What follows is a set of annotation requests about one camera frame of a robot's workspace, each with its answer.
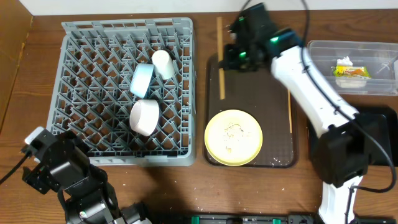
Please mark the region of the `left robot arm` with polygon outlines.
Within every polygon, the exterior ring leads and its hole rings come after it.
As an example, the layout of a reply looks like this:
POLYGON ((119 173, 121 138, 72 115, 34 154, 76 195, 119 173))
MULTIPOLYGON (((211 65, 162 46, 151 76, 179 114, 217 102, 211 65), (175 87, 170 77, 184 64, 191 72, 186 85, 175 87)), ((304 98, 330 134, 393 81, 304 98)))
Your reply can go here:
POLYGON ((43 195, 56 192, 66 223, 150 223, 142 202, 119 208, 107 173, 86 155, 89 149, 73 131, 54 135, 39 126, 22 149, 39 163, 33 170, 24 168, 22 180, 43 195))

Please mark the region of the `pink bowl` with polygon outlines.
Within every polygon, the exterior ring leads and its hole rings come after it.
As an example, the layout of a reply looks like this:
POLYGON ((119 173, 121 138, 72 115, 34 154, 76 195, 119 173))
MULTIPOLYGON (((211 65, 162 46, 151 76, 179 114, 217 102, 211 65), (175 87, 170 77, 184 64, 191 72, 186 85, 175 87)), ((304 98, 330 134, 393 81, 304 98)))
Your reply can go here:
POLYGON ((150 136, 158 124, 159 116, 160 109, 156 100, 138 100, 130 113, 130 128, 143 136, 150 136))

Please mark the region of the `light blue bowl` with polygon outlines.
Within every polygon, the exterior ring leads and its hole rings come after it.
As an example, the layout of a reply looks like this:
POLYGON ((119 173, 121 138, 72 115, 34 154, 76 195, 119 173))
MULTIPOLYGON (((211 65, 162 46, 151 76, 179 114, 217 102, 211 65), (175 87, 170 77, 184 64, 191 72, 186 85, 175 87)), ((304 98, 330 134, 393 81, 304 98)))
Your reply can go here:
POLYGON ((132 82, 129 89, 130 92, 139 98, 144 98, 150 85, 153 73, 154 66, 152 64, 139 63, 132 77, 132 82))

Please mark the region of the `white plastic cup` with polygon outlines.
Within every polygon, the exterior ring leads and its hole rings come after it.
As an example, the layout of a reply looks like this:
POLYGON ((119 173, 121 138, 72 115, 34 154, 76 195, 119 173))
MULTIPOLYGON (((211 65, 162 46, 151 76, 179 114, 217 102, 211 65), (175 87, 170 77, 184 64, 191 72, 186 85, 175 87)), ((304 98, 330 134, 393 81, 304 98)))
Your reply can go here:
POLYGON ((157 50, 152 55, 152 63, 163 80, 172 78, 175 74, 171 56, 165 50, 157 50))

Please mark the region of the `green yellow snack wrapper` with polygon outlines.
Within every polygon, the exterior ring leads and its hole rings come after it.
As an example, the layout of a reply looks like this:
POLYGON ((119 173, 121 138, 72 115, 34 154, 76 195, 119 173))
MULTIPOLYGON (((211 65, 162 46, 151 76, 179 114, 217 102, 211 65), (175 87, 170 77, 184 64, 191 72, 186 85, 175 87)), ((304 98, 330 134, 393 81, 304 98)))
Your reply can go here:
POLYGON ((337 65, 333 71, 334 76, 343 78, 365 78, 370 79, 371 76, 366 67, 342 66, 337 65))

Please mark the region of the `white napkin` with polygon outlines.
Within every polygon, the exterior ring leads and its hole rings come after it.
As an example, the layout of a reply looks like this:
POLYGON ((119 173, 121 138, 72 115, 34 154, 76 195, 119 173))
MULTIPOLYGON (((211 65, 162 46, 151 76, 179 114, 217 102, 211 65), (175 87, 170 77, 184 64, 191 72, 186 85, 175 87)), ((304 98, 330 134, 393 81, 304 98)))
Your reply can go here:
MULTIPOLYGON (((354 66, 353 62, 350 60, 348 56, 338 59, 336 61, 336 66, 354 66)), ((362 88, 366 85, 369 79, 365 78, 343 78, 343 77, 336 77, 336 83, 341 88, 362 88)))

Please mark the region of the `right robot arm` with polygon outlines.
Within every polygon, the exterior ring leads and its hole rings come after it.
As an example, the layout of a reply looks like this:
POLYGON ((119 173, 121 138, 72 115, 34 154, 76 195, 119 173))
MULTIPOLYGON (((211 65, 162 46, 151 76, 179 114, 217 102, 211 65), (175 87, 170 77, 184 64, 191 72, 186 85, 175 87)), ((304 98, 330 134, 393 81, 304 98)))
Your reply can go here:
POLYGON ((225 70, 255 71, 267 65, 311 122, 317 142, 310 160, 323 182, 318 215, 323 223, 352 223, 359 184, 368 171, 369 149, 358 110, 325 80, 290 28, 279 30, 263 3, 244 4, 230 26, 234 43, 224 48, 225 70))

